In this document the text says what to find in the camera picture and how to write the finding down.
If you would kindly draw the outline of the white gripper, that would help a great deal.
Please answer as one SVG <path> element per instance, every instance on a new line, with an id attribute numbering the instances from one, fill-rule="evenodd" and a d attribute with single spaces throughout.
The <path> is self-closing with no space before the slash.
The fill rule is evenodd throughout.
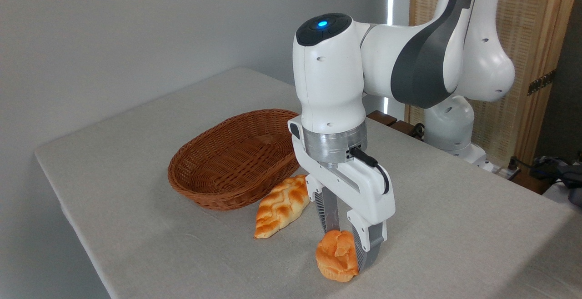
<path id="1" fill-rule="evenodd" d="M 337 196 L 352 208 L 347 217 L 355 239 L 358 270 L 363 272 L 372 266 L 387 240 L 386 220 L 396 210 L 393 191 L 384 193 L 386 185 L 380 171 L 357 158 L 329 166 L 308 156 L 299 116 L 288 121 L 288 128 L 297 161 L 309 173 L 308 197 L 316 204 L 324 234 L 340 230 Z"/>

